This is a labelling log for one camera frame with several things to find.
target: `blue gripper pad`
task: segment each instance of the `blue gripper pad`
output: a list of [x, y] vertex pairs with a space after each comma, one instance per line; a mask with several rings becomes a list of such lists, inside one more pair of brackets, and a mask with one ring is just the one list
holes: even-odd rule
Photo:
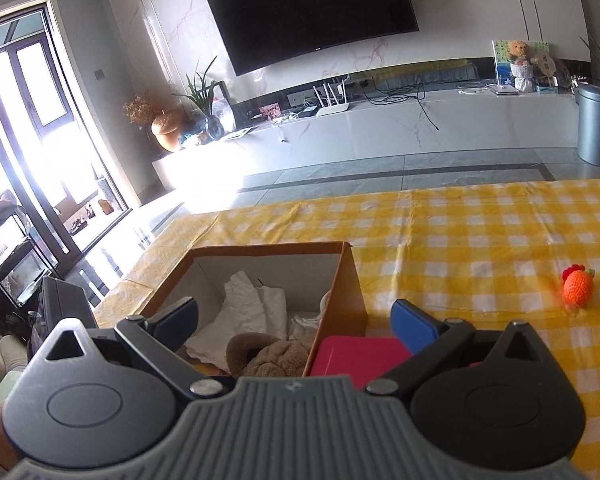
[[391, 307], [391, 330], [411, 354], [433, 343], [446, 330], [446, 324], [431, 317], [407, 300]]

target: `white marble tv stand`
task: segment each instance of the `white marble tv stand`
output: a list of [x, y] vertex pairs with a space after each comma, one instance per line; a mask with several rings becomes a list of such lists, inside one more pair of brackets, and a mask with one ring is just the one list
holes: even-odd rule
[[427, 93], [417, 101], [375, 106], [353, 103], [346, 112], [264, 124], [239, 140], [212, 142], [154, 162], [167, 189], [217, 179], [376, 156], [486, 150], [571, 148], [577, 144], [578, 106], [569, 94], [461, 95]]

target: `sliding glass door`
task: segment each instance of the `sliding glass door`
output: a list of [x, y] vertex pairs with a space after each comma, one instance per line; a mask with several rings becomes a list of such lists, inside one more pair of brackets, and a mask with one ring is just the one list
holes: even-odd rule
[[44, 7], [0, 22], [0, 163], [66, 272], [126, 205], [61, 70]]

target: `brown stuffed toy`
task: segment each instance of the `brown stuffed toy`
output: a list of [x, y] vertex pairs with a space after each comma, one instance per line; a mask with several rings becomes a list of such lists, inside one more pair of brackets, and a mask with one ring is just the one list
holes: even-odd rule
[[529, 66], [530, 49], [524, 41], [509, 42], [509, 60], [518, 66]]
[[298, 341], [259, 334], [238, 334], [226, 346], [233, 377], [302, 377], [308, 349]]

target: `power outlet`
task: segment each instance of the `power outlet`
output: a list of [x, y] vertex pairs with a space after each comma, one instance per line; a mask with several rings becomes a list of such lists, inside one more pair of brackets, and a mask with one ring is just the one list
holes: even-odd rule
[[295, 94], [289, 94], [287, 96], [287, 98], [289, 99], [289, 104], [291, 106], [303, 105], [304, 99], [307, 97], [315, 97], [314, 89], [302, 90], [301, 92], [296, 92]]

